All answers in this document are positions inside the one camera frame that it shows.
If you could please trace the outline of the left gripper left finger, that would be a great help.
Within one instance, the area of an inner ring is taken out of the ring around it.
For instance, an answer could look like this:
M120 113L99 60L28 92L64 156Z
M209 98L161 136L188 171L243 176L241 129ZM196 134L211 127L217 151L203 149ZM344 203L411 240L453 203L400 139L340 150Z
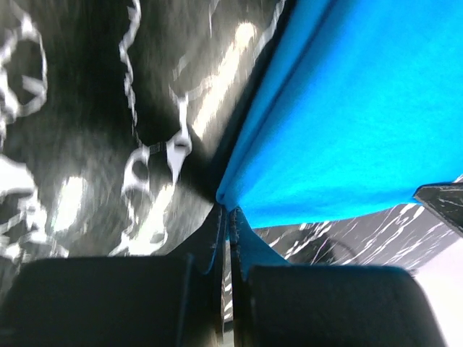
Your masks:
M3 346L217 346L227 212L165 255L31 262L1 306Z

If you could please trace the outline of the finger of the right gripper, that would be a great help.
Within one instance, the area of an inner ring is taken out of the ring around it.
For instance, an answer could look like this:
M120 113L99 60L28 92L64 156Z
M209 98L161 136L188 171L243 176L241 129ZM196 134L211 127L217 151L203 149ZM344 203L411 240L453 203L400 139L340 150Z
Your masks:
M451 230L462 236L462 182L426 184L417 189L414 198Z

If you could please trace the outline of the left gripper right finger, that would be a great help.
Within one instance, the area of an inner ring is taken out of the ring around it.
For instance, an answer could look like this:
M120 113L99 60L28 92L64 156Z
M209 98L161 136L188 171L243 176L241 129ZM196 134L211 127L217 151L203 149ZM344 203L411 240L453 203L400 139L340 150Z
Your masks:
M293 265L229 215L236 346L443 346L419 284L404 269Z

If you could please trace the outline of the blue t shirt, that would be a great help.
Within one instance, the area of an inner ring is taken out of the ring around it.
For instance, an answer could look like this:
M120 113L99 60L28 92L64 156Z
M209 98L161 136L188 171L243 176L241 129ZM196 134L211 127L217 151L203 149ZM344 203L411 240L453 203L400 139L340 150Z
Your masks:
M455 234L414 199L462 177L462 3L287 1L216 191L288 260L414 269Z

